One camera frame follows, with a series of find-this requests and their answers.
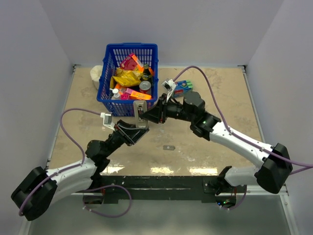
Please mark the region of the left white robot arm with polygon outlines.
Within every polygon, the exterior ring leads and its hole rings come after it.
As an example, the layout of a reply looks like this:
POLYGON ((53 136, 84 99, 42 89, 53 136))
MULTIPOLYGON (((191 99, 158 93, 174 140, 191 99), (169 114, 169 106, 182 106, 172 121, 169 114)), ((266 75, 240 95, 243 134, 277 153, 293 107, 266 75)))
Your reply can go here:
POLYGON ((78 191, 96 192, 101 188, 100 173, 110 163, 109 156, 122 145, 135 145, 148 131, 149 125, 137 127, 119 120, 105 141, 91 140, 84 159, 73 164, 45 170, 32 169, 11 194, 19 208, 19 216, 28 221, 39 218, 49 206, 78 191))

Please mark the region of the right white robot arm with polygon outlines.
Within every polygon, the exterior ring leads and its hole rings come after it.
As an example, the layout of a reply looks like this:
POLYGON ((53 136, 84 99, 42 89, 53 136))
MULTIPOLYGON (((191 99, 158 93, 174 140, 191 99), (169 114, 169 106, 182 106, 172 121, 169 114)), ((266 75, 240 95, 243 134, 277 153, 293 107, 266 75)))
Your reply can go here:
POLYGON ((164 123, 167 118, 188 121, 196 136, 221 144, 253 164, 251 167, 225 167, 211 184, 217 194, 243 185, 258 185, 267 192, 277 194, 292 172, 289 153, 284 145, 278 143, 271 146, 228 127, 205 110, 205 101, 198 92, 187 93, 182 103, 163 94, 140 117, 156 124, 164 123))

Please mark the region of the grey remote control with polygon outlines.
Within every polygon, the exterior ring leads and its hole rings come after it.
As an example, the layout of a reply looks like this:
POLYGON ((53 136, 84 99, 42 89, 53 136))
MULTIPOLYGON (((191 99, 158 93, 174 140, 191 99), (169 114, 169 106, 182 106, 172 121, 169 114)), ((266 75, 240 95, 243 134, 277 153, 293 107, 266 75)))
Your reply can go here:
POLYGON ((146 100, 135 100, 133 102, 134 106, 134 117, 135 117, 135 125, 140 129, 149 128, 148 121, 141 118, 141 115, 147 111, 147 102, 146 100))

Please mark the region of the grey battery cover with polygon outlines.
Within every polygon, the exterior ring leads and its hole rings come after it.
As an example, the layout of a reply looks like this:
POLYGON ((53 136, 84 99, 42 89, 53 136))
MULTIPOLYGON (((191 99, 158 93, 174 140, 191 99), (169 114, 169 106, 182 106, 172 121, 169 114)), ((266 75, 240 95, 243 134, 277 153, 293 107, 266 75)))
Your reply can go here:
POLYGON ((175 150, 175 146, 173 146, 173 145, 164 145, 164 146, 163 146, 163 149, 164 149, 164 150, 173 151, 173 150, 175 150))

